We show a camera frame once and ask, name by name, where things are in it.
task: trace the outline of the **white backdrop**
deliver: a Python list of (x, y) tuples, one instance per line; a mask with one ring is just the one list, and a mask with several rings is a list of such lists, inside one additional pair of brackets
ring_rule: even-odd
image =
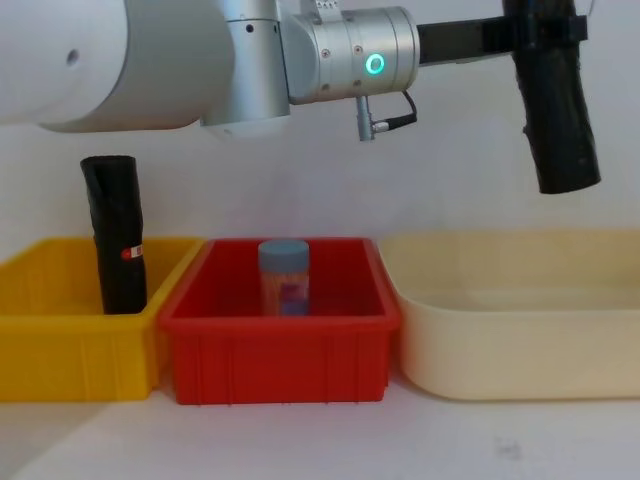
[[(499, 15), (500, 0), (344, 0), (400, 4), (420, 23)], [(578, 0), (586, 12), (590, 0)], [(91, 233), (79, 162), (138, 158), (150, 235), (368, 235), (424, 228), (640, 226), (640, 2), (599, 0), (583, 81), (604, 183), (538, 194), (510, 58), (422, 70), (420, 123), (371, 145), (352, 101), (294, 109), (286, 134), (223, 144), (176, 132), (65, 136), (0, 129), (0, 258), (46, 236)], [(401, 96), (375, 99), (378, 117)]]

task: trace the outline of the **cream plastic tray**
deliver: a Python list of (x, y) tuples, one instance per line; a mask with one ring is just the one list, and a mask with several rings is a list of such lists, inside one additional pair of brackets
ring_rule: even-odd
[(640, 231), (427, 233), (380, 249), (401, 365), (457, 400), (640, 398)]

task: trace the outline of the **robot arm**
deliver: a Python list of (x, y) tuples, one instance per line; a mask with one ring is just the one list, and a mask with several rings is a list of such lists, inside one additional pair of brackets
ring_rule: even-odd
[[(600, 181), (579, 77), (574, 0), (503, 0), (505, 16), (417, 25), (403, 8), (339, 0), (4, 0), (0, 123), (59, 132), (170, 129), (197, 120), (273, 130), (290, 105), (355, 98), (362, 140), (417, 121), (421, 66), (513, 53), (543, 193)], [(374, 121), (368, 97), (412, 113)]]

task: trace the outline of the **black tube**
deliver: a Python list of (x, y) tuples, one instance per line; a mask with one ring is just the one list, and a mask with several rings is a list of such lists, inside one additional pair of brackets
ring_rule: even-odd
[(81, 167), (95, 232), (104, 313), (140, 313), (147, 305), (147, 285), (136, 161), (122, 156), (91, 157)]
[[(576, 15), (573, 0), (503, 0), (503, 7), (511, 16)], [(560, 194), (598, 184), (600, 170), (580, 79), (579, 46), (523, 49), (513, 59), (540, 191)]]

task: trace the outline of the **blue cap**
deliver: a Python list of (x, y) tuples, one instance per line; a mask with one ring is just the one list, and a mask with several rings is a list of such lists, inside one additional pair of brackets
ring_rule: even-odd
[(267, 273), (304, 273), (309, 270), (309, 244), (303, 240), (270, 240), (260, 244), (260, 270)]

